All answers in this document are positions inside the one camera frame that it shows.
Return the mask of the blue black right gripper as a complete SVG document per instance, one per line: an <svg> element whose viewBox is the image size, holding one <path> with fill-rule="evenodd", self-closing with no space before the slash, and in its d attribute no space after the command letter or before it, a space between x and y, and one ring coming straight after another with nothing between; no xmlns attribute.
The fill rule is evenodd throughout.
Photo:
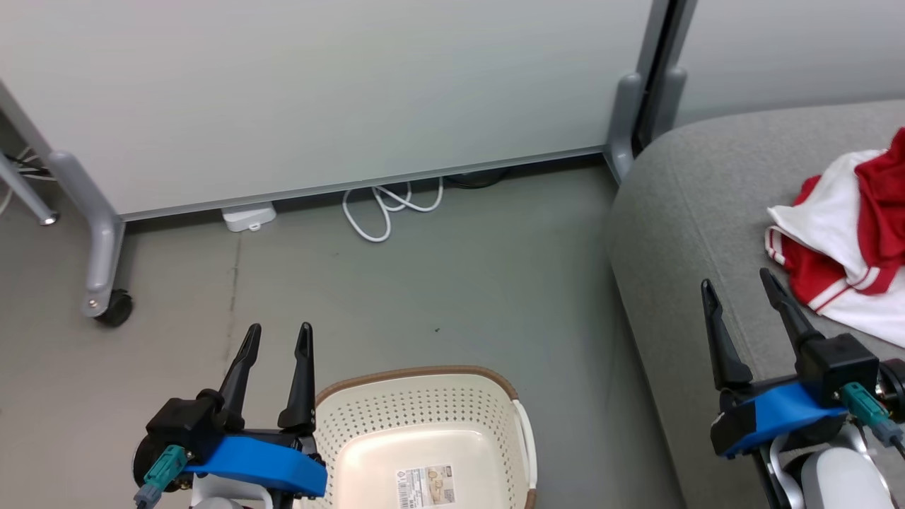
<svg viewBox="0 0 905 509"><path fill-rule="evenodd" d="M796 356L809 341L825 339L769 268L760 268L759 278ZM819 406L797 382L775 385L755 395L750 392L753 374L738 356L710 279L701 282L701 299L712 377L720 393L720 415L710 428L714 453L731 460L768 447L783 435L788 437L783 451L817 447L834 438L847 420L843 406Z"/></svg>

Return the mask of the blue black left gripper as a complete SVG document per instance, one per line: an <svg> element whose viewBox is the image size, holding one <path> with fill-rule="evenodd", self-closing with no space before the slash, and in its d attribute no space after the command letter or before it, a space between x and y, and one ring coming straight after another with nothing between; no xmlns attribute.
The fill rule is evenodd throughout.
<svg viewBox="0 0 905 509"><path fill-rule="evenodd" d="M273 433L246 431L241 419L261 335L259 323L247 329L219 389L222 397L172 397L149 420L133 459L134 503L155 505L179 489L193 490L211 505L236 503L243 488L269 505L326 495L327 468L313 437L313 326L304 322L298 330L290 395ZM203 479L220 483L220 489L202 496Z"/></svg>

